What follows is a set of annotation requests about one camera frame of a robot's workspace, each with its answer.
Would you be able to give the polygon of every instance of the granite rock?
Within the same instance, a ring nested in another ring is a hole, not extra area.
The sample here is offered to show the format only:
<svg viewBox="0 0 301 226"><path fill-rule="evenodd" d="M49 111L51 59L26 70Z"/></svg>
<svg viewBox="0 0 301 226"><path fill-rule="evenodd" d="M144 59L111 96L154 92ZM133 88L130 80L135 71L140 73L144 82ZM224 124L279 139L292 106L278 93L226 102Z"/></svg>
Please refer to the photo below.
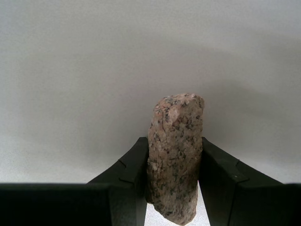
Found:
<svg viewBox="0 0 301 226"><path fill-rule="evenodd" d="M165 97L154 108L148 133L146 200L178 225L196 215L203 109L195 94Z"/></svg>

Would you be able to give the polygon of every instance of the pink granite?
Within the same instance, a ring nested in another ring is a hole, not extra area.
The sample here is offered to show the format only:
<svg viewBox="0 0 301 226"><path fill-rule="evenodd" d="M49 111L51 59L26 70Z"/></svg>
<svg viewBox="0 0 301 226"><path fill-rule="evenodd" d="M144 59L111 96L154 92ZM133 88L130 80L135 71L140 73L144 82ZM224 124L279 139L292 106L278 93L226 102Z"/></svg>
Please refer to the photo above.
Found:
<svg viewBox="0 0 301 226"><path fill-rule="evenodd" d="M155 106L149 129L146 199L178 225L196 215L203 109L196 94L165 97Z"/></svg>

